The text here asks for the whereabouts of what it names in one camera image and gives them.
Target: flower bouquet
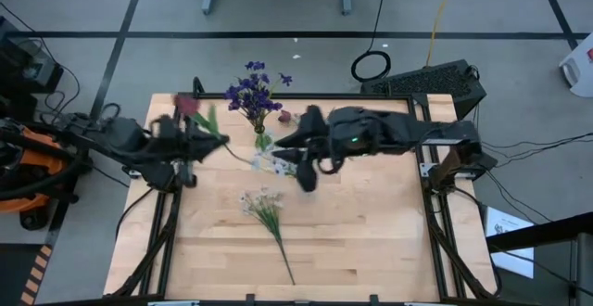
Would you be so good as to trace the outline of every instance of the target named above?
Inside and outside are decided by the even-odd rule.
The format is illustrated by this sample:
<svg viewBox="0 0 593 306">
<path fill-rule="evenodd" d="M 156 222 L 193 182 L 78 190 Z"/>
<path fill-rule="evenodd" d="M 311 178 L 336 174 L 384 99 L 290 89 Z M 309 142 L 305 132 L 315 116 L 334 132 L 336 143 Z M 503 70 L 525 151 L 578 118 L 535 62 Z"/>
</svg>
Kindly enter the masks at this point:
<svg viewBox="0 0 593 306">
<path fill-rule="evenodd" d="M 283 106 L 282 103 L 271 100 L 273 91 L 278 84 L 290 86 L 293 79 L 279 73 L 280 77 L 271 83 L 268 74 L 263 72 L 266 65 L 260 61 L 249 61 L 245 67 L 248 76 L 237 78 L 238 85 L 231 85 L 224 98 L 231 100 L 229 110 L 237 110 L 253 125 L 256 133 L 255 146 L 264 151 L 272 143 L 272 139 L 265 133 L 263 122 L 272 111 L 278 111 Z"/>
<path fill-rule="evenodd" d="M 252 193 L 245 192 L 239 198 L 239 201 L 243 204 L 243 214 L 257 219 L 274 236 L 274 240 L 282 253 L 284 264 L 286 264 L 290 281 L 294 285 L 295 278 L 293 277 L 292 270 L 290 270 L 286 252 L 284 251 L 282 234 L 280 233 L 280 209 L 283 207 L 281 199 L 282 193 L 271 191 L 264 186 L 255 196 Z"/>
</svg>

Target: yellow cable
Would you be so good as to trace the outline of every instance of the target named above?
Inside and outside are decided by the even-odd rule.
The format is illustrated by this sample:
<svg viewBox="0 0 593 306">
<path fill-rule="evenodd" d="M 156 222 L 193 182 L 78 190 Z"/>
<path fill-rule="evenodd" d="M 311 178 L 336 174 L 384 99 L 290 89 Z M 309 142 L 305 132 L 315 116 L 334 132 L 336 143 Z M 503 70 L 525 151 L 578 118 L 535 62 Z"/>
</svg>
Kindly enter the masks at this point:
<svg viewBox="0 0 593 306">
<path fill-rule="evenodd" d="M 435 18 L 435 26 L 433 27 L 433 34 L 430 36 L 430 47 L 428 49 L 428 57 L 426 57 L 426 67 L 430 63 L 430 57 L 433 54 L 433 47 L 435 46 L 435 35 L 436 35 L 436 27 L 438 27 L 438 22 L 441 20 L 441 14 L 443 13 L 443 8 L 445 8 L 445 4 L 447 0 L 443 0 L 441 6 L 438 8 L 438 12 L 436 13 Z"/>
</svg>

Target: glass vase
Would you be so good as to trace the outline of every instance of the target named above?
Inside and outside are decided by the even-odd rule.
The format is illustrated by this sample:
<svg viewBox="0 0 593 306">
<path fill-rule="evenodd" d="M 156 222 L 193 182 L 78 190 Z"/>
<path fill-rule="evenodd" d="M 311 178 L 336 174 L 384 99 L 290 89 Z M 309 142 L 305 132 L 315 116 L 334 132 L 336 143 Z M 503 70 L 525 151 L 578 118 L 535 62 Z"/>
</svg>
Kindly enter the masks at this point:
<svg viewBox="0 0 593 306">
<path fill-rule="evenodd" d="M 256 149 L 264 152 L 266 148 L 273 143 L 269 134 L 266 134 L 266 127 L 261 123 L 256 123 L 253 127 L 256 133 Z"/>
</svg>

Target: flower stem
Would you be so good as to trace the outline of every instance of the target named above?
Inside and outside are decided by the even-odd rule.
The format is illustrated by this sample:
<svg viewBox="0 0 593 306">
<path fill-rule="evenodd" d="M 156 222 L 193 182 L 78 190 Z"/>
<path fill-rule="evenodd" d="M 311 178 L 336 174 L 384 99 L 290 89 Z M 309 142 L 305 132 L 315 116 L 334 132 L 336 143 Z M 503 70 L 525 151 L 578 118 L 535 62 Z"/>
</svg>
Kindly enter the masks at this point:
<svg viewBox="0 0 593 306">
<path fill-rule="evenodd" d="M 288 274 L 290 275 L 290 280 L 293 282 L 293 285 L 296 285 L 295 278 L 293 277 L 293 271 L 290 270 L 290 264 L 288 264 L 288 259 L 286 258 L 286 253 L 284 252 L 284 243 L 282 239 L 278 236 L 276 237 L 276 243 L 278 243 L 278 247 L 280 247 L 280 251 L 282 252 L 282 257 L 284 258 L 284 263 L 286 264 L 286 269 L 288 269 Z"/>
</svg>

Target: orange machine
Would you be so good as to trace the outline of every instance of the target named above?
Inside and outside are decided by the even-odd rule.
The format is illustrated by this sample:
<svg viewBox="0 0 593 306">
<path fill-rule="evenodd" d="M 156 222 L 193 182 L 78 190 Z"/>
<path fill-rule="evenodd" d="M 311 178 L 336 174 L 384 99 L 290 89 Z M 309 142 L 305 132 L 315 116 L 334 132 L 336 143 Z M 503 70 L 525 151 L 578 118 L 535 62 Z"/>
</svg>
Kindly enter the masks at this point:
<svg viewBox="0 0 593 306">
<path fill-rule="evenodd" d="M 24 138 L 60 149 L 52 137 L 38 134 L 12 120 L 0 120 L 3 132 L 19 134 Z M 32 149 L 0 142 L 0 187 L 9 190 L 30 185 L 62 172 L 67 162 Z M 19 212 L 21 225 L 28 230 L 43 228 L 47 224 L 47 205 L 50 197 L 44 191 L 25 194 L 22 198 L 0 198 L 0 212 Z"/>
</svg>

